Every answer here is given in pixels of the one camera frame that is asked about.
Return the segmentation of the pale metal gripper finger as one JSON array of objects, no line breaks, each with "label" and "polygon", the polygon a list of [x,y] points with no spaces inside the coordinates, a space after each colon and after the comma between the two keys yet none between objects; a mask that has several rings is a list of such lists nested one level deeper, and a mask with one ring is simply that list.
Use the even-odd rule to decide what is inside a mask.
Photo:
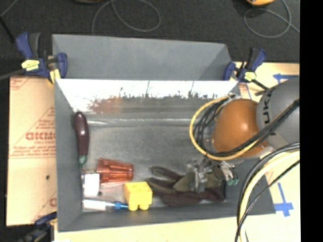
[{"label": "pale metal gripper finger", "polygon": [[201,161],[194,159],[186,163],[186,172],[200,172],[202,170]]},{"label": "pale metal gripper finger", "polygon": [[194,191],[197,193],[204,192],[206,186],[206,174],[204,172],[196,172],[194,176]]}]

